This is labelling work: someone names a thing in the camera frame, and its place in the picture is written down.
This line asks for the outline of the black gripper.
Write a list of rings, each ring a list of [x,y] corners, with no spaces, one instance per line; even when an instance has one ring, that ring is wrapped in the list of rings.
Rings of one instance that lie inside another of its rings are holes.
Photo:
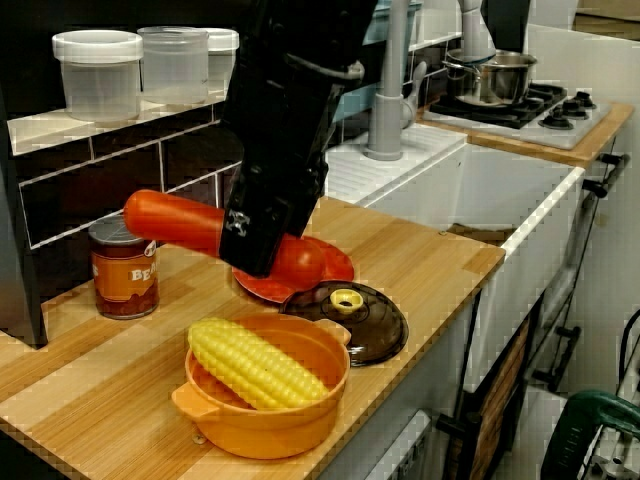
[[[265,278],[284,240],[303,235],[323,189],[323,151],[349,83],[350,60],[337,53],[239,56],[222,119],[244,149],[222,225],[219,256],[226,263]]]

